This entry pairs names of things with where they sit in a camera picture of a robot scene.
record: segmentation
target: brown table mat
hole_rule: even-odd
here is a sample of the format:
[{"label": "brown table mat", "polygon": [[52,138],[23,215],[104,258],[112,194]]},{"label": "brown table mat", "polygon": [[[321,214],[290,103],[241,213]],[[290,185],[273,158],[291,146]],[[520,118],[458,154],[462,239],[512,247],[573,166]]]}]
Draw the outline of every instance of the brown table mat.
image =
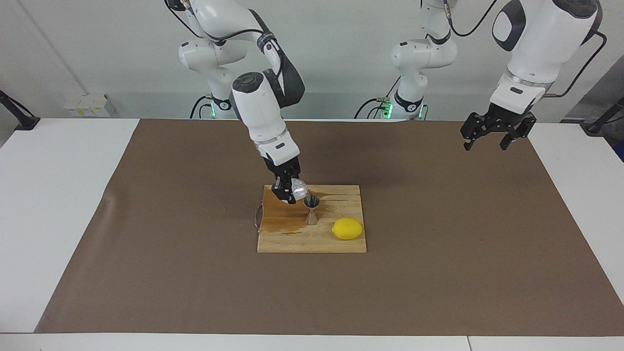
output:
[{"label": "brown table mat", "polygon": [[39,333],[624,335],[529,141],[455,122],[289,122],[310,184],[361,186],[367,254],[258,254],[235,121],[140,121]]}]

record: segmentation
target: cutting board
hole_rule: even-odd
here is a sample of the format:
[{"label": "cutting board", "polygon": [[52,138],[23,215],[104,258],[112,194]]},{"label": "cutting board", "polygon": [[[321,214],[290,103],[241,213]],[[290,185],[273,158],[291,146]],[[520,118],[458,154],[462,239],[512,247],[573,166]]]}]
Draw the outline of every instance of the cutting board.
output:
[{"label": "cutting board", "polygon": [[285,204],[275,197],[270,185],[265,185],[258,252],[365,253],[365,233],[353,240],[341,240],[331,231],[343,217],[364,225],[359,185],[308,185],[308,192],[321,200],[314,211],[318,218],[315,225],[306,223],[310,211],[303,200]]}]

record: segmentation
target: white table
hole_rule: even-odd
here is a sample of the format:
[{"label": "white table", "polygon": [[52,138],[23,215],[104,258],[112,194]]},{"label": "white table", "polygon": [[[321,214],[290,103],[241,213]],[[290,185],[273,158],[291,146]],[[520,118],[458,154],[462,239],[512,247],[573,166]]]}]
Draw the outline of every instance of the white table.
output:
[{"label": "white table", "polygon": [[[624,337],[30,334],[137,123],[44,119],[0,148],[0,332],[13,333],[0,335],[0,350],[624,350]],[[624,301],[624,164],[575,125],[537,124],[530,139]]]}]

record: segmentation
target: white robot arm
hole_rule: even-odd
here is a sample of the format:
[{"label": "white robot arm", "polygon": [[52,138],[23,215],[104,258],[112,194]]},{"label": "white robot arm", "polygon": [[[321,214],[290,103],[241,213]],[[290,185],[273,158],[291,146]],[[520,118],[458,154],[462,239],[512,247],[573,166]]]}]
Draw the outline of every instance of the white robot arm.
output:
[{"label": "white robot arm", "polygon": [[[448,3],[454,7],[457,0]],[[427,37],[401,42],[392,49],[392,63],[402,78],[391,100],[394,106],[391,118],[414,119],[427,89],[427,77],[422,70],[450,66],[457,58],[457,44],[451,37],[445,2],[421,2],[421,19]]]},{"label": "white robot arm", "polygon": [[484,116],[473,112],[461,129],[464,147],[491,132],[506,132],[506,150],[526,138],[536,122],[531,108],[546,94],[562,66],[597,33],[602,21],[598,0],[511,0],[498,14],[492,34],[512,53]]},{"label": "white robot arm", "polygon": [[[275,175],[273,192],[282,201],[295,204],[307,189],[301,182],[299,148],[290,137],[280,109],[298,103],[305,86],[262,18],[235,0],[166,0],[172,10],[185,11],[188,27],[199,40],[180,46],[180,60],[202,73],[217,102],[217,116],[237,116]],[[224,64],[246,56],[235,41],[254,42],[271,68],[234,79]]]}]

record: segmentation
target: lemon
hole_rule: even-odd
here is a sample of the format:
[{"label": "lemon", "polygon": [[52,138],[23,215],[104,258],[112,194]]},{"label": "lemon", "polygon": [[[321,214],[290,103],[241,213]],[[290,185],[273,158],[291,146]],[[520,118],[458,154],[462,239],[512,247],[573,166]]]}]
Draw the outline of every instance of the lemon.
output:
[{"label": "lemon", "polygon": [[339,239],[353,240],[364,232],[364,227],[353,218],[340,218],[334,223],[331,231]]}]

